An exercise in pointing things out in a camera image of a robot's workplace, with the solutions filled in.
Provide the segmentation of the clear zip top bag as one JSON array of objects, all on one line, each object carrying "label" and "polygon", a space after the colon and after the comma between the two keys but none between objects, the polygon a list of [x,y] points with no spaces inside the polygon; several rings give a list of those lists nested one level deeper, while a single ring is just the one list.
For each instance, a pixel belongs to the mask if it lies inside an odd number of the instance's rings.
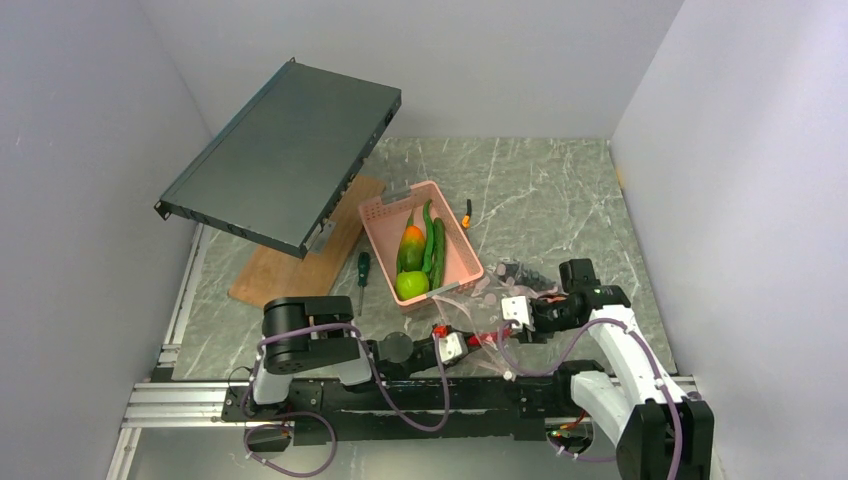
[{"label": "clear zip top bag", "polygon": [[497,340],[523,337],[529,332],[529,302],[559,298],[559,283],[518,260],[502,260],[492,271],[474,281],[466,290],[445,291],[433,297],[440,324],[470,335],[467,349],[471,364],[514,381],[519,372],[503,357]]}]

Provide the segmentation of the green fake apple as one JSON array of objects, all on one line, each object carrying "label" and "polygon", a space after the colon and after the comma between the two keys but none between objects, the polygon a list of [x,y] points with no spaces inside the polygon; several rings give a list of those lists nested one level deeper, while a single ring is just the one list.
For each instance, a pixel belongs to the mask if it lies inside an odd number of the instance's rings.
[{"label": "green fake apple", "polygon": [[396,277],[395,293],[400,301],[411,300],[429,291],[429,277],[423,271],[404,271]]}]

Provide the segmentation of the orange fake fruit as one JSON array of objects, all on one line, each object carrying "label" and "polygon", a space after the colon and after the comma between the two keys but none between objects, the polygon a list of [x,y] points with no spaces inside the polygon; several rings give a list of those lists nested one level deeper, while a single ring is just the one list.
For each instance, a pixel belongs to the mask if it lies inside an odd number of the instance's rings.
[{"label": "orange fake fruit", "polygon": [[426,236],[420,228],[415,225],[405,228],[397,253],[398,272],[422,270],[426,243]]}]

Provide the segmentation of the dark green fake cucumber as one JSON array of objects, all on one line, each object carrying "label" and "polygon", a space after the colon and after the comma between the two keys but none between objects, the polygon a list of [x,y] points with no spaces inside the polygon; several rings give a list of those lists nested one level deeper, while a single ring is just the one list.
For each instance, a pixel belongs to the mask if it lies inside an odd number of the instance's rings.
[{"label": "dark green fake cucumber", "polygon": [[436,218],[433,232],[433,252],[431,257],[432,268],[430,271],[430,287],[432,290],[441,288],[444,281],[445,259],[446,259],[446,232],[445,224],[441,218]]}]

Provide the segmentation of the thin green fake chili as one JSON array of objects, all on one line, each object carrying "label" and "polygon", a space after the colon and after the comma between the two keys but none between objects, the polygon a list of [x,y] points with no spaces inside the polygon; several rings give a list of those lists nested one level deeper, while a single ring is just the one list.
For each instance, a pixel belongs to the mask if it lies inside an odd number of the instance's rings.
[{"label": "thin green fake chili", "polygon": [[406,221],[406,225],[401,236],[398,253],[396,258],[397,272],[414,271],[419,268],[417,262],[419,260],[418,234],[419,229],[414,225],[415,209],[410,211],[410,215]]}]

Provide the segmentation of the red fake chili pepper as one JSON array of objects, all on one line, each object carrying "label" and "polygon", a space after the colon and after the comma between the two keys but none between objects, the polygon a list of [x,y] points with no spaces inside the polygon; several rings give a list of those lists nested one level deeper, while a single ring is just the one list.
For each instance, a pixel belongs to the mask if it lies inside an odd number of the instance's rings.
[{"label": "red fake chili pepper", "polygon": [[485,345],[495,345],[497,337],[491,333],[487,334],[471,334],[466,338],[466,344],[472,348],[478,348]]}]

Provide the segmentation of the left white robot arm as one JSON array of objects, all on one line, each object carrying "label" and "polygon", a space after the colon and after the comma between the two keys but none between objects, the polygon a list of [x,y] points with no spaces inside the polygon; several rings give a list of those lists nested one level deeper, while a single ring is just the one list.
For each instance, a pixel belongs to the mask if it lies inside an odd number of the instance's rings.
[{"label": "left white robot arm", "polygon": [[329,367],[345,387],[406,380],[455,364],[478,347],[474,334],[447,325],[436,325],[421,340],[403,332],[365,340],[353,325],[350,298],[282,297],[263,307],[262,340],[247,404],[261,419],[272,420],[285,411],[297,373]]}]

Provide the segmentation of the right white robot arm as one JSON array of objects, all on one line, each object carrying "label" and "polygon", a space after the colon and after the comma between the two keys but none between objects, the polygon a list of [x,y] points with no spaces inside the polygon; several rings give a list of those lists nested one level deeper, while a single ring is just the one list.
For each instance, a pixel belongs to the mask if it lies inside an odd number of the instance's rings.
[{"label": "right white robot arm", "polygon": [[706,401],[691,397],[660,364],[639,329],[624,290],[605,285],[588,259],[559,267],[563,293],[501,301],[503,327],[523,342],[572,330],[589,335],[613,372],[592,362],[560,359],[554,378],[557,411],[587,413],[615,447],[623,479],[708,479],[715,418]]}]

